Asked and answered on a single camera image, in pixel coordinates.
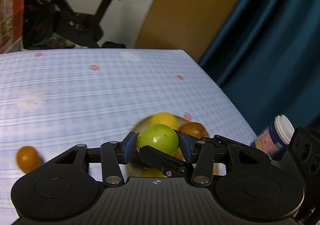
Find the wooden panel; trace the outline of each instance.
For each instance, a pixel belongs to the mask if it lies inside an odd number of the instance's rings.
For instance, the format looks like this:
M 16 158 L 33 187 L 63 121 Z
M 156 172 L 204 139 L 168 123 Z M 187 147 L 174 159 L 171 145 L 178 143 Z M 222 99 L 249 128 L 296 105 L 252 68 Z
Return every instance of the wooden panel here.
M 135 48 L 183 49 L 198 61 L 237 0 L 154 0 Z

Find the blue checkered tablecloth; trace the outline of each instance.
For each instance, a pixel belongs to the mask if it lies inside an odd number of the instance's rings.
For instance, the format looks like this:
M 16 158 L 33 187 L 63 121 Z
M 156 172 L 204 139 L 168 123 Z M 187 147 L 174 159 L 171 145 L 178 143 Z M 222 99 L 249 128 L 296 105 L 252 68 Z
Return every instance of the blue checkered tablecloth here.
M 12 185 L 23 175 L 15 163 L 17 149 L 34 146 L 48 161 L 78 143 L 99 147 L 121 141 L 135 123 L 160 111 L 191 117 L 211 136 L 245 144 L 256 137 L 227 96 L 182 50 L 1 55 L 0 223 L 18 217 L 10 200 Z M 90 170 L 99 180 L 100 166 Z

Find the exercise bike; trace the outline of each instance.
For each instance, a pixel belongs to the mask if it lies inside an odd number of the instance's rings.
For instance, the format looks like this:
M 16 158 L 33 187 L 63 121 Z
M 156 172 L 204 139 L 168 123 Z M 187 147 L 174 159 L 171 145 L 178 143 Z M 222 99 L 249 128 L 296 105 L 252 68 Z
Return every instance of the exercise bike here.
M 102 0 L 94 15 L 74 12 L 67 0 L 24 0 L 23 44 L 25 48 L 48 40 L 52 33 L 89 48 L 103 36 L 100 26 L 112 0 Z M 125 48 L 124 44 L 105 42 L 103 48 Z

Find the curtain fold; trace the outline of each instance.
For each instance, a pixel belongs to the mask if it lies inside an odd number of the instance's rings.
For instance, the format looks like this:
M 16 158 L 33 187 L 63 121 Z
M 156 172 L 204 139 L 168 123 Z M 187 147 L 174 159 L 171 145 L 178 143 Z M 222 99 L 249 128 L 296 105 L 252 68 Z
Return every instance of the curtain fold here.
M 258 134 L 320 116 L 320 0 L 240 0 L 199 65 Z

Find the blue gripper pad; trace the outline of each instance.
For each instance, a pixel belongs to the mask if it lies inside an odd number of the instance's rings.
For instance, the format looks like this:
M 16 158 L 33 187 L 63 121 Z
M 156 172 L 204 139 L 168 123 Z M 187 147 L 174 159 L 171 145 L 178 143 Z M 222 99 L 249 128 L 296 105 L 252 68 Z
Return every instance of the blue gripper pad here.
M 137 134 L 135 132 L 129 132 L 127 136 L 120 142 L 121 153 L 123 154 L 123 164 L 128 164 L 136 146 Z
M 176 132 L 179 138 L 179 146 L 181 153 L 187 164 L 195 164 L 197 162 L 197 151 L 194 141 L 186 134 Z

